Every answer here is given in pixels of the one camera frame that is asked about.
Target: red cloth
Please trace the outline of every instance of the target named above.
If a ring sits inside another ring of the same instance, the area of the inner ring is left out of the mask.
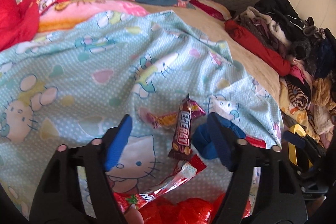
[[[201,10],[205,11],[208,15],[216,18],[216,19],[219,19],[221,21],[225,21],[222,13],[220,11],[217,11],[216,9],[208,6],[208,5],[205,5],[201,2],[199,2],[198,0],[190,0],[190,3],[192,5],[195,5],[196,7],[200,8]]]
[[[225,30],[234,41],[264,60],[280,76],[289,74],[290,62],[284,60],[277,52],[266,48],[249,30],[238,25],[234,20],[225,22]]]
[[[39,28],[40,0],[0,0],[0,51],[19,42],[30,41]]]

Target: pink blanket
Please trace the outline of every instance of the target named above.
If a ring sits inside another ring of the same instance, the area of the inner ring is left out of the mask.
[[[40,17],[38,32],[72,29],[78,23],[88,20],[93,15],[108,11],[106,21],[116,23],[122,15],[148,15],[139,5],[120,0],[70,0],[51,7]]]

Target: pink fabric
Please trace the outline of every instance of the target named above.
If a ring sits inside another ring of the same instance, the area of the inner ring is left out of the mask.
[[[330,145],[330,141],[327,140],[327,134],[326,133],[322,133],[320,135],[320,139],[321,139],[321,142],[322,142],[324,148],[328,149],[328,147]]]
[[[302,82],[302,84],[305,84],[303,80],[305,80],[306,77],[296,65],[291,67],[289,74],[298,78]]]
[[[313,77],[305,70],[305,67],[299,63],[299,62],[296,62],[296,66],[302,71],[302,73],[304,74],[305,76],[305,79],[307,81],[307,83],[309,84],[309,87],[310,87],[310,91],[312,92],[313,91]]]
[[[93,15],[112,10],[134,16],[148,15],[143,7],[120,0],[71,0],[51,7],[40,17],[39,32],[71,29]]]

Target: hello kitty blanket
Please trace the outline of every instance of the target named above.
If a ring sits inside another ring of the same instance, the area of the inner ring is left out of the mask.
[[[0,52],[0,60],[0,182],[26,217],[56,147],[85,145],[126,113],[133,130],[107,172],[113,190],[141,192],[160,182],[176,164],[167,157],[173,129],[152,129],[141,111],[174,112],[188,93],[207,113],[219,113],[268,148],[280,145],[276,101],[232,60],[227,42],[210,41],[173,11],[102,12]],[[206,170],[167,198],[213,201],[225,191],[231,174],[219,159],[204,162]],[[90,210],[83,172],[80,178]]]

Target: blue cloth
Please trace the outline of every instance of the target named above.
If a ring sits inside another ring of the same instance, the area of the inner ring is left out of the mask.
[[[229,120],[219,115],[217,116],[217,118],[222,126],[230,128],[238,138],[244,139],[246,137],[244,131],[242,131],[233,122],[230,122]],[[192,144],[203,158],[207,160],[218,158],[215,145],[210,138],[206,123],[201,124],[196,128],[196,131],[194,132],[192,137]]]

